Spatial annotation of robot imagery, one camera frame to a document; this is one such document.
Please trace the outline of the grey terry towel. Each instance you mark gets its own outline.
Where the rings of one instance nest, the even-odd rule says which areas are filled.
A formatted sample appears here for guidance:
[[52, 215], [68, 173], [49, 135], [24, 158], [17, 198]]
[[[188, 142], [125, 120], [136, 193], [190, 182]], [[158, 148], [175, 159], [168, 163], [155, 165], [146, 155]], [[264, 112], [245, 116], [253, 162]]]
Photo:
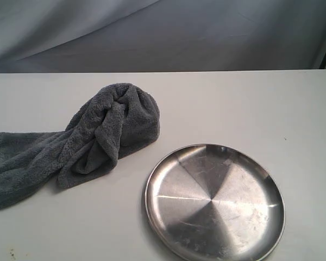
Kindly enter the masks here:
[[102, 177], [159, 134], [155, 99], [130, 83], [99, 90], [64, 131], [1, 132], [0, 209], [30, 197], [51, 178], [68, 189]]

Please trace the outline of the round stainless steel plate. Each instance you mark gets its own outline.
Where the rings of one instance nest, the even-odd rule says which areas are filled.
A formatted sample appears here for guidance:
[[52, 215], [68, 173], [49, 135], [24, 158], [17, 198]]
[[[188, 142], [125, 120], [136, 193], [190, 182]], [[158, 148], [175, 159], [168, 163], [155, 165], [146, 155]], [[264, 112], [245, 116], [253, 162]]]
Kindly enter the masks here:
[[222, 145], [168, 154], [149, 175], [143, 200], [154, 235], [184, 260], [265, 260], [285, 228], [284, 201], [270, 174]]

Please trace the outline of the grey backdrop cloth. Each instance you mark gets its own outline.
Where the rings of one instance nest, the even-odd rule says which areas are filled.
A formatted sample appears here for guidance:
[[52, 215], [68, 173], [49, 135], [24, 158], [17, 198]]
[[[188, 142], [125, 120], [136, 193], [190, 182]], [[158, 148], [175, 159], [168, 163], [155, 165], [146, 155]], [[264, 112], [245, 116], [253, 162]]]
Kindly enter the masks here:
[[0, 1], [0, 73], [316, 69], [326, 1]]

